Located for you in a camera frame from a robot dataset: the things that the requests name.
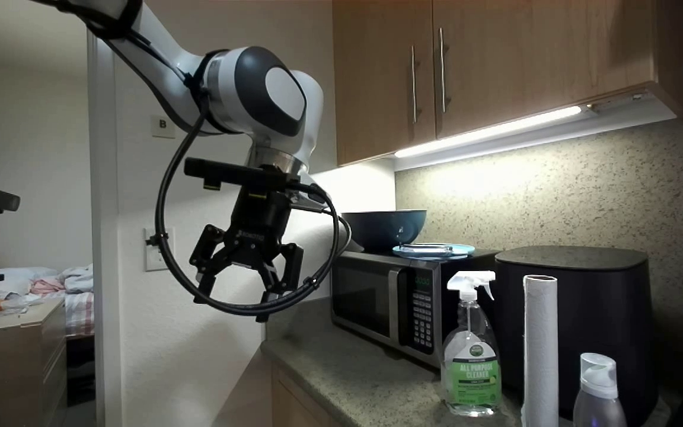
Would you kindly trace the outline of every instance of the kitchen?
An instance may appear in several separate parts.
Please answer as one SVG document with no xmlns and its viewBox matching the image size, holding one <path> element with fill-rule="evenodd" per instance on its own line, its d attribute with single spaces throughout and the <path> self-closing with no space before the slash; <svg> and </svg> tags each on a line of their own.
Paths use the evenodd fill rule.
<svg viewBox="0 0 683 427">
<path fill-rule="evenodd" d="M 160 2 L 151 2 L 151 6 L 160 9 L 160 16 L 180 14 L 174 12 L 174 6 Z M 323 16 L 325 19 L 308 21 L 318 25 L 330 25 L 330 16 Z M 192 33 L 192 29 L 183 29 L 189 21 L 187 16 L 174 21 L 174 29 L 180 33 Z M 224 43 L 249 40 L 251 31 L 255 29 L 241 29 L 240 36 L 234 36 L 232 31 L 227 33 Z M 208 36 L 210 33 L 187 36 L 187 40 L 195 43 L 192 50 L 204 53 L 210 48 L 206 43 Z M 289 56 L 291 53 L 293 56 L 298 56 L 300 50 L 302 48 L 293 48 L 287 53 Z M 306 63 L 315 67 L 311 69 L 313 74 L 325 75 L 325 88 L 331 88 L 331 69 L 327 63 L 320 63 L 318 59 L 308 59 Z M 259 387 L 254 387 L 262 384 L 260 379 L 254 379 L 254 373 L 264 369 L 254 368 L 260 363 L 251 355 L 251 350 L 260 341 L 260 327 L 244 320 L 223 320 L 216 312 L 204 312 L 204 309 L 195 309 L 196 315 L 192 315 L 187 312 L 192 310 L 189 302 L 183 298 L 177 290 L 166 291 L 167 279 L 164 274 L 140 274 L 138 271 L 133 271 L 133 266 L 138 266 L 134 255 L 140 252 L 134 223 L 148 220 L 148 195 L 140 196 L 138 190 L 148 188 L 148 174 L 141 163 L 133 158 L 133 146 L 145 144 L 141 136 L 138 136 L 133 125 L 145 123 L 146 111 L 134 113 L 129 105 L 145 105 L 145 110 L 155 106 L 153 99 L 145 95 L 145 88 L 134 84 L 134 75 L 129 75 L 127 72 L 119 72 L 119 80 L 119 88 L 122 88 L 119 98 L 122 118 L 119 137 L 125 137 L 125 144 L 121 144 L 122 175 L 119 181 L 122 183 L 119 193 L 125 200 L 121 206 L 122 226 L 114 234 L 121 238 L 121 250 L 109 250 L 109 253 L 114 252 L 116 255 L 107 260 L 109 272 L 103 274 L 109 277 L 103 279 L 122 285 L 122 291 L 116 290 L 116 298 L 110 298 L 114 304 L 133 302 L 138 309 L 122 310 L 119 320 L 122 324 L 121 336 L 114 336 L 109 331 L 109 340 L 114 336 L 116 347 L 127 336 L 134 340 L 122 341 L 122 353 L 119 350 L 109 359 L 109 365 L 114 365 L 119 375 L 109 375 L 103 379 L 109 384 L 109 392 L 103 392 L 103 398 L 109 403 L 103 408 L 109 412 L 107 425 L 119 425 L 121 419 L 129 425 L 153 425 L 166 419 L 189 419 L 189 425 L 199 425 L 206 418 L 216 419 L 221 408 L 230 408 L 244 414 L 249 412 L 249 401 L 270 398 L 259 392 Z M 164 163 L 160 158 L 166 153 L 167 149 L 153 149 L 153 163 Z M 241 151 L 236 146 L 232 146 L 232 158 L 241 158 Z M 563 241 L 605 246 L 614 244 L 646 252 L 659 336 L 661 341 L 683 341 L 683 118 L 646 127 L 583 137 L 563 144 L 532 146 L 528 151 L 506 151 L 439 168 L 404 170 L 395 174 L 390 181 L 394 193 L 378 200 L 387 200 L 390 206 L 397 209 L 425 206 L 428 212 L 428 223 L 421 229 L 419 240 L 452 240 L 455 234 L 464 234 L 464 240 L 479 246 Z M 184 220 L 180 220 L 180 229 L 187 233 L 189 226 L 195 227 L 200 220 L 210 218 L 206 214 L 187 216 Z M 148 312 L 141 309 L 160 304 L 167 305 L 166 312 Z M 227 343 L 234 343 L 224 350 L 224 355 L 223 347 L 206 343 L 223 340 Z M 683 349 L 675 343 L 661 349 L 666 349 L 661 350 L 661 355 L 666 355 L 666 361 L 661 363 L 663 382 L 677 387 L 680 369 L 675 369 L 675 363 L 680 365 Z M 224 365 L 218 365 L 218 369 L 208 369 L 206 379 L 199 379 L 199 373 L 204 373 L 199 368 L 206 368 L 206 363 L 196 361 L 196 355 L 214 353 L 218 353 L 216 361 L 224 361 Z M 177 392 L 183 392 L 183 401 L 189 398 L 189 403 L 196 406 L 196 418 L 184 411 L 187 403 L 174 406 L 166 412 L 166 418 L 155 418 L 155 411 L 148 411 L 151 406 L 171 408 L 171 403 L 166 401 L 167 392 L 158 388 L 160 384 L 167 384 L 171 376 L 174 376 L 172 384 L 180 387 Z"/>
</svg>

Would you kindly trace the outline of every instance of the granite countertop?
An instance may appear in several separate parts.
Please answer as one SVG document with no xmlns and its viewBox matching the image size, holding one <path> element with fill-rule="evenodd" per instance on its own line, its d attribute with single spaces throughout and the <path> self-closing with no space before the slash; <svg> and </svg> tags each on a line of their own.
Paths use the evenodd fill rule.
<svg viewBox="0 0 683 427">
<path fill-rule="evenodd" d="M 441 403 L 435 373 L 364 341 L 330 320 L 330 302 L 306 302 L 268 320 L 268 361 L 340 425 L 464 425 Z M 518 425 L 511 403 L 470 425 Z"/>
</svg>

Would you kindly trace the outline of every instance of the cable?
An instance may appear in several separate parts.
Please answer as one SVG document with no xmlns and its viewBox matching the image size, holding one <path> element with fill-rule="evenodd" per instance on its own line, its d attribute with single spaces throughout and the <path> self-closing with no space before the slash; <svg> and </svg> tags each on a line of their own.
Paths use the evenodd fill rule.
<svg viewBox="0 0 683 427">
<path fill-rule="evenodd" d="M 285 310 L 285 309 L 298 304 L 300 298 L 306 298 L 311 291 L 315 291 L 320 286 L 320 282 L 327 277 L 327 272 L 331 269 L 331 260 L 337 258 L 337 252 L 339 252 L 339 218 L 340 216 L 337 214 L 331 200 L 325 195 L 323 188 L 318 188 L 318 184 L 291 184 L 289 190 L 300 190 L 300 193 L 320 196 L 327 203 L 327 214 L 334 218 L 331 220 L 330 258 L 315 271 L 315 274 L 306 277 L 300 282 L 300 286 L 293 290 L 289 297 L 280 297 L 280 298 L 262 302 L 262 304 L 223 304 L 223 302 L 210 298 L 208 293 L 199 291 L 199 286 L 180 271 L 180 266 L 177 266 L 177 260 L 174 260 L 174 255 L 172 255 L 172 252 L 167 246 L 166 196 L 167 196 L 167 188 L 172 183 L 172 175 L 174 175 L 183 157 L 189 151 L 192 143 L 196 140 L 204 120 L 206 120 L 206 98 L 200 98 L 196 123 L 192 125 L 192 130 L 177 144 L 174 153 L 171 157 L 167 168 L 166 168 L 166 174 L 164 174 L 164 178 L 158 183 L 155 203 L 153 203 L 153 234 L 155 234 L 158 253 L 160 253 L 164 264 L 167 266 L 171 274 L 177 279 L 177 285 L 183 290 L 187 290 L 192 297 L 196 297 L 199 302 L 208 304 L 208 305 L 214 305 L 218 310 L 224 310 L 224 312 L 232 312 L 232 315 L 270 315 L 270 312 Z"/>
</svg>

